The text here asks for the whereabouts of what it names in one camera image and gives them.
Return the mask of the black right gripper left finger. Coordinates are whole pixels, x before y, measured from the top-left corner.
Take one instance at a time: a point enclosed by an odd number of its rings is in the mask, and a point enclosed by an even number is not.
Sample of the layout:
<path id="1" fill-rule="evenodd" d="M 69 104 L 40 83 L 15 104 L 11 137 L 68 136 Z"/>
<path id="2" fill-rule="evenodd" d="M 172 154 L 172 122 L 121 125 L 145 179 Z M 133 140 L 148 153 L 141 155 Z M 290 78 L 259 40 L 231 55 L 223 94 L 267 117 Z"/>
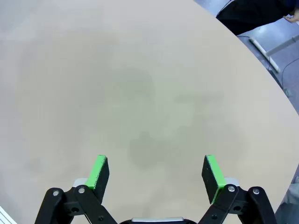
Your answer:
<path id="1" fill-rule="evenodd" d="M 70 224 L 75 216 L 84 215 L 90 224 L 115 224 L 115 219 L 102 205 L 108 179 L 108 159 L 98 155 L 83 184 L 66 192 L 60 188 L 47 190 L 35 223 Z"/>

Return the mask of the person's left hand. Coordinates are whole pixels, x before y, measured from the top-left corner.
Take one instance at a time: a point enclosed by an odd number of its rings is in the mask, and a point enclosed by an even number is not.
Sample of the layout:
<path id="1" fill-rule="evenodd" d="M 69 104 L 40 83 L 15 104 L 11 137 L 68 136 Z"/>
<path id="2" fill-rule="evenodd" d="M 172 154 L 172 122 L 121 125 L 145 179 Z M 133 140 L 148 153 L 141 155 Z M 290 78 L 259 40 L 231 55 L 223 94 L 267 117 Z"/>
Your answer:
<path id="1" fill-rule="evenodd" d="M 298 14 L 294 14 L 292 16 L 284 16 L 283 18 L 285 20 L 287 20 L 289 23 L 299 22 L 299 15 Z"/>

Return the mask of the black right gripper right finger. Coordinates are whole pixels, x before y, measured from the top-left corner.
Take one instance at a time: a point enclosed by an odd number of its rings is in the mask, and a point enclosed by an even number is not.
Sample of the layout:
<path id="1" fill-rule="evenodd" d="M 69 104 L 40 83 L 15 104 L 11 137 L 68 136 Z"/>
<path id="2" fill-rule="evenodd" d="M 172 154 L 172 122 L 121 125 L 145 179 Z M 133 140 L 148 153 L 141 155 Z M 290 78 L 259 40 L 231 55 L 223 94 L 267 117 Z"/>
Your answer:
<path id="1" fill-rule="evenodd" d="M 242 224 L 276 224 L 275 213 L 262 187 L 243 190 L 224 178 L 213 155 L 206 155 L 202 167 L 210 207 L 200 224 L 221 224 L 228 214 L 238 216 Z"/>

